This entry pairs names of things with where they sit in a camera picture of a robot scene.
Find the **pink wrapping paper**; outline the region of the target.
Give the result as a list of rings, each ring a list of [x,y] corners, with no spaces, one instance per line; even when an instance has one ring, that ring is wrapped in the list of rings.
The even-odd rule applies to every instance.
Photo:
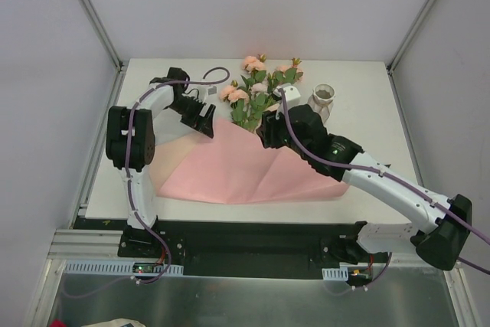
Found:
[[[191,132],[157,145],[149,174],[159,197],[214,204],[331,200],[348,190],[292,150],[265,149],[257,135],[222,118],[213,138]]]

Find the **pink flower stem pale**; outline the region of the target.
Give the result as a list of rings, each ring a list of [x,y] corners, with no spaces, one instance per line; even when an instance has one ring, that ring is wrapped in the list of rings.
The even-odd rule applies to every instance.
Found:
[[[262,113],[266,109],[267,90],[268,87],[264,83],[256,83],[251,88],[250,121],[253,123],[254,129],[258,127]]]

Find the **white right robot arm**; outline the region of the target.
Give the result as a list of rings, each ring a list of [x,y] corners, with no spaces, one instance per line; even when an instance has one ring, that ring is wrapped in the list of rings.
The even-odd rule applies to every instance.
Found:
[[[266,149],[287,147],[320,175],[354,186],[406,217],[416,254],[439,270],[451,270],[470,234],[472,202],[415,185],[345,138],[328,132],[308,105],[266,111],[257,130]]]

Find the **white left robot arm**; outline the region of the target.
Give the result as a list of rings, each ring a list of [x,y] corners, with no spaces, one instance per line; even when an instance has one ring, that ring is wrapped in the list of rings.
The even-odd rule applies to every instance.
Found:
[[[190,84],[187,72],[171,67],[165,77],[152,79],[135,102],[108,110],[106,157],[119,170],[129,206],[122,242],[128,247],[135,245],[144,257],[154,257],[162,248],[153,204],[155,189],[149,174],[155,157],[154,118],[170,109],[181,117],[185,126],[214,137],[216,106],[206,104],[199,96],[188,95]]]

